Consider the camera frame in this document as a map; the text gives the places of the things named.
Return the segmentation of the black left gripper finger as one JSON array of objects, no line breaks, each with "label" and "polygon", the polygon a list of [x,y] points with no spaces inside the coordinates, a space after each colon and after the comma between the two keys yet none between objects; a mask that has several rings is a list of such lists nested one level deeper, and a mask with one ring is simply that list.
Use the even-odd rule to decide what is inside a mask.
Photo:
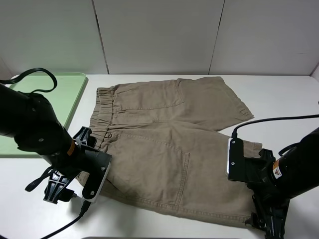
[{"label": "black left gripper finger", "polygon": [[66,177],[58,171],[54,171],[48,179],[47,187],[44,191],[44,201],[57,204],[59,201],[69,202],[75,197],[73,190],[68,189],[68,185],[74,177]]},{"label": "black left gripper finger", "polygon": [[73,140],[78,149],[82,147],[94,148],[96,138],[91,135],[92,131],[89,127],[81,127],[80,130],[73,136]]}]

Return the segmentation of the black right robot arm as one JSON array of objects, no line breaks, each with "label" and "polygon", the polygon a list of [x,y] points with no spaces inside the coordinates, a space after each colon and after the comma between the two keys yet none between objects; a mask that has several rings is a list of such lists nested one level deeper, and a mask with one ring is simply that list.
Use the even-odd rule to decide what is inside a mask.
[{"label": "black right robot arm", "polygon": [[278,160],[259,172],[261,184],[251,189],[257,205],[280,207],[319,185],[319,129],[282,150]]}]

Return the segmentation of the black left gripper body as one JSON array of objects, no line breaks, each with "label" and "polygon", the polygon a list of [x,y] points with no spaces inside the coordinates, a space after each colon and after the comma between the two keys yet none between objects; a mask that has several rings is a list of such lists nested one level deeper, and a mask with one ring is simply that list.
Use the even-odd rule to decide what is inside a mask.
[{"label": "black left gripper body", "polygon": [[47,162],[59,173],[66,177],[76,176],[80,172],[92,173],[96,169],[96,157],[99,151],[86,146],[71,144],[73,151],[59,151],[47,156]]}]

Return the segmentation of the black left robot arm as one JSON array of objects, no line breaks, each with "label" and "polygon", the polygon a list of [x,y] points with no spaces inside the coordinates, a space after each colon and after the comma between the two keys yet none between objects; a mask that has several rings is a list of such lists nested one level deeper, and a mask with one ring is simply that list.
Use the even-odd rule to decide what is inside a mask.
[{"label": "black left robot arm", "polygon": [[95,201],[110,158],[93,147],[96,140],[90,136],[89,128],[82,127],[71,137],[43,95],[1,86],[0,133],[12,137],[19,150],[35,152],[50,164],[39,178],[26,186],[26,191],[31,192],[48,179],[44,200],[54,204],[59,200],[67,202],[74,195],[67,186],[81,172],[87,172],[89,177],[82,195],[86,201]]}]

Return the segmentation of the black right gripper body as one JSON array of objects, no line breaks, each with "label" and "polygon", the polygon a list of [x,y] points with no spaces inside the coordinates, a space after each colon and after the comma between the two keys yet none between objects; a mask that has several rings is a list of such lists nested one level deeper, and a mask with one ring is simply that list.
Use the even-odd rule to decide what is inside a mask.
[{"label": "black right gripper body", "polygon": [[290,200],[276,185],[273,173],[275,158],[271,150],[261,149],[259,158],[246,158],[247,187],[254,192],[253,202],[257,212],[271,209],[286,212]]}]

